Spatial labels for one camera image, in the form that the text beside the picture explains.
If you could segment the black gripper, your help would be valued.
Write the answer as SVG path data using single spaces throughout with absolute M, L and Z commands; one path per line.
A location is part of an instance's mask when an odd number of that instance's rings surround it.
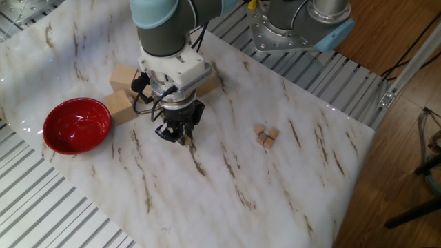
M 155 133 L 165 141 L 184 145 L 183 131 L 189 138 L 193 138 L 194 126 L 200 123 L 204 109 L 205 105 L 199 100 L 178 110 L 164 109 L 165 124 L 159 125 L 155 129 Z

